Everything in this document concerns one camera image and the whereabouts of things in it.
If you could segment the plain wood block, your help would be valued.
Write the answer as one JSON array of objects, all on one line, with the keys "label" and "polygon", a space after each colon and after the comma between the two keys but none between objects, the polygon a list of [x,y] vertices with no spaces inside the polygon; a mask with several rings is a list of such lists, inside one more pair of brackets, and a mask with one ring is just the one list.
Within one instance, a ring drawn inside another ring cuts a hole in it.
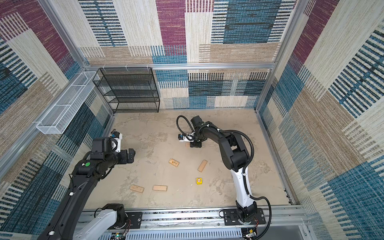
[{"label": "plain wood block", "polygon": [[200,164],[199,167],[198,167],[198,171],[199,171],[200,173],[203,172],[203,170],[204,170],[204,168],[206,167],[207,163],[208,163],[208,161],[206,161],[206,160],[203,160],[203,161],[201,162],[201,164]]},{"label": "plain wood block", "polygon": [[167,190],[168,190],[168,186],[163,186],[163,185],[154,185],[153,186],[153,191],[166,192]]}]

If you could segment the printed wood block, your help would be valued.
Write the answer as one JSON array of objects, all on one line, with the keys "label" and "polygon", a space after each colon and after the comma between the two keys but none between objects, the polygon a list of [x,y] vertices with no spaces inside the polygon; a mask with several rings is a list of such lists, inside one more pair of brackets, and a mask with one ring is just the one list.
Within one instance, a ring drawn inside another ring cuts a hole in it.
[{"label": "printed wood block", "polygon": [[145,188],[137,186],[137,185],[131,185],[130,190],[142,194],[144,192]]},{"label": "printed wood block", "polygon": [[180,163],[174,159],[170,159],[169,164],[171,164],[174,167],[178,167]]}]

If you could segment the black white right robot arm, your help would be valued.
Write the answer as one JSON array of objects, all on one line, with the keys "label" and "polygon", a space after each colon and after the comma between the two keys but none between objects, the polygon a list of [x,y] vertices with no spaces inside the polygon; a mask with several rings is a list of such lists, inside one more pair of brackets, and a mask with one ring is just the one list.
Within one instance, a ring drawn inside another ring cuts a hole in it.
[{"label": "black white right robot arm", "polygon": [[236,190],[236,207],[242,223],[251,222],[257,212],[256,200],[251,198],[252,190],[248,178],[248,165],[254,156],[251,140],[236,130],[222,130],[211,122],[204,122],[200,116],[191,119],[194,141],[207,139],[218,144],[222,162],[231,171]]}]

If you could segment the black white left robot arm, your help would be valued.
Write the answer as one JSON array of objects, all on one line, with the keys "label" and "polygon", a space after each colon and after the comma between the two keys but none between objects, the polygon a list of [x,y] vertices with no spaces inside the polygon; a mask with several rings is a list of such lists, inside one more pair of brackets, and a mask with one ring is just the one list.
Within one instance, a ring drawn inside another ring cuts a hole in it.
[{"label": "black white left robot arm", "polygon": [[96,185],[105,179],[116,165],[132,164],[135,150],[123,150],[123,135],[116,130],[109,137],[96,138],[91,151],[75,165],[70,185],[40,240],[97,240],[109,228],[125,229],[130,221],[122,204],[107,204],[81,230],[76,226],[85,204]]}]

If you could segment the plain wood block front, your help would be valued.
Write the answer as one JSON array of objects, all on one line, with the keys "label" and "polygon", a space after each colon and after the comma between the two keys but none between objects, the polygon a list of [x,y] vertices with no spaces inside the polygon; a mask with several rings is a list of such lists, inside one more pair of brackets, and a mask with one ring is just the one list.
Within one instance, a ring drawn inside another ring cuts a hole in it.
[{"label": "plain wood block front", "polygon": [[154,185],[153,186],[153,191],[166,192],[167,190],[168,190],[168,186],[163,186],[163,185]]}]

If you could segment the yellow target cube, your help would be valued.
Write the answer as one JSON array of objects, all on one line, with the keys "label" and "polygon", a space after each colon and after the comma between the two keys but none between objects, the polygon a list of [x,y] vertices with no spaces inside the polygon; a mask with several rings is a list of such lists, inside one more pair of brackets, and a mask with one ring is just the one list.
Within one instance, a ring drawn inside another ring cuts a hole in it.
[{"label": "yellow target cube", "polygon": [[197,185],[201,185],[203,183],[202,178],[196,178]]}]

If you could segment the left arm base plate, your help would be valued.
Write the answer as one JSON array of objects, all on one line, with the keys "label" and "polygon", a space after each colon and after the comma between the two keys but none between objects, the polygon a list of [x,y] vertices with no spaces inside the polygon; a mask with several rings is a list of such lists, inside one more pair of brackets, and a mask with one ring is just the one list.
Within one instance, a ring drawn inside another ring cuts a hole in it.
[{"label": "left arm base plate", "polygon": [[127,225],[125,230],[140,229],[142,224],[143,212],[126,212]]}]

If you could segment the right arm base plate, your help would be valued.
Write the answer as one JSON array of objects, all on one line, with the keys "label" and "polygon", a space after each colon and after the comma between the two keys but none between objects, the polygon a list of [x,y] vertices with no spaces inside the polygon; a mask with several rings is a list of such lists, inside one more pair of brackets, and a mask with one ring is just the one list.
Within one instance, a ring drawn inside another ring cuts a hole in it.
[{"label": "right arm base plate", "polygon": [[241,213],[238,209],[222,209],[219,216],[224,219],[225,226],[265,225],[267,223],[263,209],[257,208],[250,215]]}]

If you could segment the aluminium mounting rail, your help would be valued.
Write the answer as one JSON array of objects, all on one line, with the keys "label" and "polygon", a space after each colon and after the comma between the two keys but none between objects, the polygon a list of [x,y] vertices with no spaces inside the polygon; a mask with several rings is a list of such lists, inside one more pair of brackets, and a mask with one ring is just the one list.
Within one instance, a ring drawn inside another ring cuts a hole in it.
[{"label": "aluminium mounting rail", "polygon": [[317,237],[302,206],[263,209],[265,225],[225,226],[222,209],[235,207],[126,209],[143,212],[140,229],[109,228],[97,240],[315,240]]}]

